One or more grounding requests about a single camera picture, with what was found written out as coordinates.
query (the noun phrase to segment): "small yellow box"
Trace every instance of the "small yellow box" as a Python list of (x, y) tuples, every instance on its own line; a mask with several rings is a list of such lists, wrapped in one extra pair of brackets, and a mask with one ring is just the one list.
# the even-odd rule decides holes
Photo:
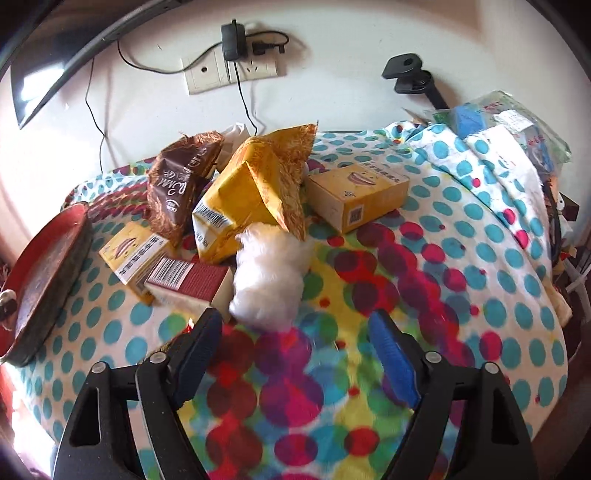
[(121, 283), (149, 305), (154, 297), (145, 281), (164, 255), (174, 255), (174, 249), (164, 237), (130, 222), (100, 249), (99, 254)]
[(371, 160), (306, 178), (308, 204), (347, 233), (399, 208), (410, 180), (391, 166)]

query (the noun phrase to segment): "wall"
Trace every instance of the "wall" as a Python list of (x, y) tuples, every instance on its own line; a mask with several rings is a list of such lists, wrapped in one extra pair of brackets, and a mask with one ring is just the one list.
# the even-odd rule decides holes
[[(422, 98), (396, 95), (381, 78), (387, 60), (417, 52), (451, 104), (503, 89), (544, 118), (571, 146), (561, 189), (591, 215), (586, 164), (591, 84), (556, 33), (526, 0), (196, 0), (136, 29), (123, 48), (162, 69), (219, 40), (233, 17), (249, 30), (292, 35), (285, 76), (245, 85), (267, 131), (305, 122), (321, 129), (379, 128), (420, 112)], [(28, 233), (35, 234), (76, 184), (97, 175), (100, 134), (84, 94), (84, 67), (22, 131), (9, 77), (0, 83), (0, 181)], [(236, 86), (189, 96), (183, 75), (133, 70), (110, 46), (96, 58), (89, 102), (109, 145), (105, 170), (149, 157), (179, 137), (246, 122)]]

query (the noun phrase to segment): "outlet plate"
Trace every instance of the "outlet plate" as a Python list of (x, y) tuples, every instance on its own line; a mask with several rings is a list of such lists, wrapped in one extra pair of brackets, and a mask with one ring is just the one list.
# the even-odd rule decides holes
[[(186, 67), (194, 60), (192, 58), (181, 59), (183, 67)], [(251, 55), (245, 60), (236, 62), (241, 82), (259, 80), (270, 77), (277, 77), (277, 59), (273, 51), (264, 55)], [(223, 59), (222, 48), (216, 47), (209, 52), (193, 68), (185, 72), (189, 95), (213, 90), (219, 87), (236, 83), (236, 72), (232, 62), (228, 63)]]

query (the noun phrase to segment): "cardboard box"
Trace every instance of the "cardboard box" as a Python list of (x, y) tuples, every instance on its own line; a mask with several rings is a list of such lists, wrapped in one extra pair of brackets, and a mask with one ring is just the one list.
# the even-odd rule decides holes
[(99, 254), (121, 283), (149, 305), (154, 297), (145, 287), (145, 281), (160, 259), (165, 254), (173, 255), (174, 249), (163, 236), (130, 222), (100, 249)]
[(146, 287), (160, 302), (184, 310), (196, 320), (213, 307), (228, 322), (233, 279), (229, 267), (164, 257), (146, 280)]
[(308, 204), (347, 233), (402, 206), (410, 180), (391, 166), (371, 160), (306, 178)]

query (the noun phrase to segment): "tablecloth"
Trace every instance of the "tablecloth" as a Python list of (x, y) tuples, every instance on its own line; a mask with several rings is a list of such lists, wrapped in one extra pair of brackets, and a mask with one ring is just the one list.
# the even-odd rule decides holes
[[(316, 241), (302, 304), (286, 333), (225, 326), (193, 401), (179, 415), (213, 480), (380, 478), (411, 412), (368, 343), (367, 315), (398, 326), (452, 363), (503, 369), (534, 435), (566, 385), (564, 340), (544, 291), (547, 218), (486, 132), (460, 140), (409, 122), (357, 134), (318, 133), (310, 174), (381, 160), (411, 180), (404, 205), (339, 235), (306, 208)], [(14, 372), (37, 420), (60, 440), (95, 362), (140, 361), (185, 325), (185, 315), (139, 302), (98, 254), (127, 222), (147, 225), (152, 160), (75, 188), (64, 206), (91, 205), (94, 239), (56, 326)], [(179, 254), (196, 254), (192, 235)], [(158, 478), (137, 406), (129, 404), (146, 475)], [(453, 451), (454, 403), (433, 478)]]

